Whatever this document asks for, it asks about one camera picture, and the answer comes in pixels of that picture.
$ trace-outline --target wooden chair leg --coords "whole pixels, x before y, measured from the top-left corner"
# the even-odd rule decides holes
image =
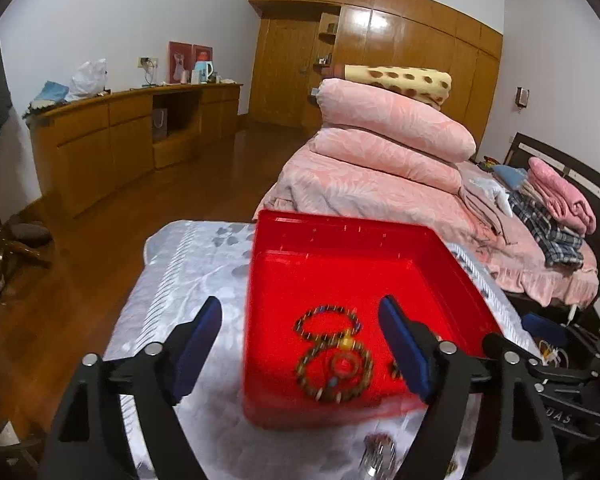
[[[11,253],[20,254],[21,256],[29,258],[30,260],[35,260],[40,264],[49,264],[49,260],[47,260],[39,251],[36,251],[21,242],[17,242],[16,240],[5,242],[5,247]]]
[[[0,249],[0,296],[2,295],[2,281],[6,278],[7,272],[7,254],[4,249]]]

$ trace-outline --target metal bolt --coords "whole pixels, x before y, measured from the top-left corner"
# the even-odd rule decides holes
[[[82,364],[85,366],[93,366],[98,362],[98,356],[96,354],[87,354],[82,358]]]
[[[458,347],[454,345],[451,341],[443,341],[438,345],[438,348],[443,354],[453,355],[458,351]]]
[[[517,365],[520,362],[520,356],[515,352],[505,352],[504,360],[510,365]]]
[[[160,343],[149,343],[144,347],[144,353],[147,355],[158,355],[162,352],[162,345]]]

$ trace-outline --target blue towel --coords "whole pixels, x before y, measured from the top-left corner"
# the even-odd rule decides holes
[[[520,190],[522,183],[526,179],[526,170],[522,170],[521,168],[512,168],[502,164],[494,166],[493,173],[495,173],[512,191]]]
[[[36,96],[34,101],[53,101],[59,103],[69,93],[69,87],[61,85],[60,83],[54,83],[53,81],[47,81],[44,88]]]

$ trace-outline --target giraffe print pillow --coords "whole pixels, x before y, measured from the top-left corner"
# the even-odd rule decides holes
[[[323,71],[323,75],[384,88],[416,99],[438,111],[451,90],[451,76],[431,68],[340,64],[328,72]]]

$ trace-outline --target pink pillow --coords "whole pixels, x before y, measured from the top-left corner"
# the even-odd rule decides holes
[[[462,124],[381,88],[325,79],[317,101],[327,123],[365,128],[449,162],[468,160],[475,153],[474,138]]]
[[[309,149],[319,155],[391,173],[448,193],[458,193],[462,185],[454,165],[414,152],[366,130],[325,126],[309,142]]]

